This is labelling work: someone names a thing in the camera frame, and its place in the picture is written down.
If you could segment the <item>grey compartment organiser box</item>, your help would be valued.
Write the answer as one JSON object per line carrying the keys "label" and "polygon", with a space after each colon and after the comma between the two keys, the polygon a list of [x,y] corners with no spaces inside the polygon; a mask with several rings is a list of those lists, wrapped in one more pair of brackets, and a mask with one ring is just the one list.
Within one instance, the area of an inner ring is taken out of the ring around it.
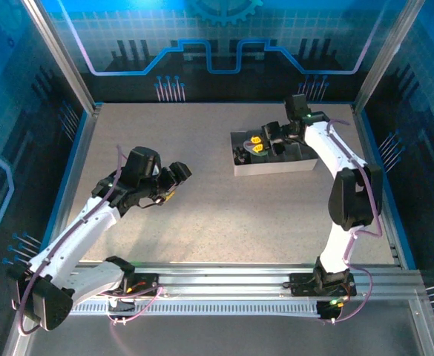
{"label": "grey compartment organiser box", "polygon": [[[261,135],[260,129],[250,131],[233,131],[230,133],[231,149],[243,143],[254,135]],[[318,155],[305,145],[287,145],[281,155],[275,156],[271,151],[267,156],[251,156],[251,164],[235,165],[234,175],[236,177],[256,176],[263,174],[282,174],[298,171],[311,171],[314,169]]]}

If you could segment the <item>small black connector box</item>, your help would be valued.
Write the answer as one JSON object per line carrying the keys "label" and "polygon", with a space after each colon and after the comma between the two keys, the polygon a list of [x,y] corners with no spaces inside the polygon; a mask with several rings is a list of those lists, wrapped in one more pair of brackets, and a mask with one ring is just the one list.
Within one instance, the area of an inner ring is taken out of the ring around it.
{"label": "small black connector box", "polygon": [[317,313],[321,320],[331,321],[337,320],[344,307],[344,301],[331,300],[331,301],[318,301],[316,304]]}

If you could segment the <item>aluminium side rail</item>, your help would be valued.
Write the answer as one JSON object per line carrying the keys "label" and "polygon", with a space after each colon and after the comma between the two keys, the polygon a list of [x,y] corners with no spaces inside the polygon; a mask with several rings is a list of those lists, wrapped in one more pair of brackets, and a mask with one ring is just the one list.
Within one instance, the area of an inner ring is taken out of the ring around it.
{"label": "aluminium side rail", "polygon": [[[359,135],[359,139],[361,142],[361,147],[363,153],[365,155],[366,161],[370,163],[376,163],[380,167],[382,167],[380,159],[377,158],[378,152],[371,145],[372,141],[370,138],[372,137],[369,134],[365,126],[365,121],[361,113],[356,113],[353,109],[353,116],[355,126],[357,128],[357,132]],[[385,177],[385,173],[382,173],[383,183],[382,183],[382,209],[381,209],[381,227],[384,229],[384,236],[387,239],[389,244],[390,253],[392,255],[392,259],[394,264],[401,268],[406,269],[406,261],[403,255],[403,251],[401,250],[398,229],[396,228],[395,221],[392,215],[392,209],[389,205],[389,200],[386,193],[386,183],[387,178]]]}
{"label": "aluminium side rail", "polygon": [[47,232],[42,241],[43,248],[47,248],[64,231],[69,220],[72,219],[72,213],[76,210],[74,208],[76,192],[79,188],[79,182],[102,105],[103,103],[99,102],[96,105],[96,110],[92,114],[83,116],[80,121],[47,225]]}

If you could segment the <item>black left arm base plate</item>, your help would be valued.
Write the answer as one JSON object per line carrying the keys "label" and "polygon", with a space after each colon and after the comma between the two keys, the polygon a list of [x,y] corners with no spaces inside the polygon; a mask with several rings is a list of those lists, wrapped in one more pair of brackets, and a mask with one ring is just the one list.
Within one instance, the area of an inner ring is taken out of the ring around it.
{"label": "black left arm base plate", "polygon": [[160,275],[156,273],[131,273],[125,275],[116,289],[100,293],[117,299],[155,296],[160,287]]}

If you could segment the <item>aluminium mounting rail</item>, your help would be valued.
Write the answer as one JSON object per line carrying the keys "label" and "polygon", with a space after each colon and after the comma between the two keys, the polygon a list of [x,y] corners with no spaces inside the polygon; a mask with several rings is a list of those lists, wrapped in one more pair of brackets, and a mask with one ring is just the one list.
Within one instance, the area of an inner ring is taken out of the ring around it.
{"label": "aluminium mounting rail", "polygon": [[[295,266],[205,265],[187,264],[139,265],[136,273],[160,275],[160,287],[155,296],[131,298],[135,302],[155,297],[157,300],[299,300],[299,301],[348,301],[365,297],[405,299],[421,289],[423,283],[417,271],[399,268],[353,266],[357,295],[350,297],[293,297],[285,283],[294,273],[313,274],[307,268]],[[91,300],[108,300],[96,295]]]}

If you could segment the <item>aluminium frame post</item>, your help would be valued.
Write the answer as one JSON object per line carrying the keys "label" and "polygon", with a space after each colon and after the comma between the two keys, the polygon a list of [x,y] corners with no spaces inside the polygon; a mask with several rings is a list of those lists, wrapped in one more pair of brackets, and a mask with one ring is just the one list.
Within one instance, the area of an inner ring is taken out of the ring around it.
{"label": "aluminium frame post", "polygon": [[53,26],[49,15],[39,0],[20,0],[31,17],[36,29],[45,41],[59,69],[64,74],[70,88],[73,90],[85,112],[91,116],[98,116],[96,103],[93,100],[82,76],[73,62],[59,33]]}
{"label": "aluminium frame post", "polygon": [[360,114],[368,103],[391,61],[399,51],[403,40],[416,20],[425,1],[406,1],[355,98],[353,103],[354,113]]}

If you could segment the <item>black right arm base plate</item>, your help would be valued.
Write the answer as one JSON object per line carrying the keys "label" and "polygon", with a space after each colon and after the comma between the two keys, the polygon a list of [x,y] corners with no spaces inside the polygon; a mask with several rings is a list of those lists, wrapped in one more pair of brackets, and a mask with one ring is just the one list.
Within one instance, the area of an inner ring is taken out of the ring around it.
{"label": "black right arm base plate", "polygon": [[325,277],[294,273],[289,275],[286,286],[293,297],[353,297],[358,293],[353,274],[349,272]]}

